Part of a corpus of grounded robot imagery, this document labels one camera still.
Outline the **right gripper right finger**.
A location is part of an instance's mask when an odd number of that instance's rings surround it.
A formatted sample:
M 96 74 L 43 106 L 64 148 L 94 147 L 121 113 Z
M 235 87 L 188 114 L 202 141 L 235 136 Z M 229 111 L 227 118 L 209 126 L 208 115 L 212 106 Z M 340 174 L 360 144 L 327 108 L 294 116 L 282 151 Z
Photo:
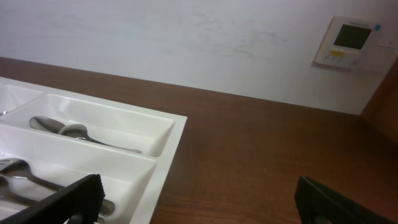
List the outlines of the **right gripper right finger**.
M 308 176 L 298 178 L 294 200 L 302 224 L 395 224 Z

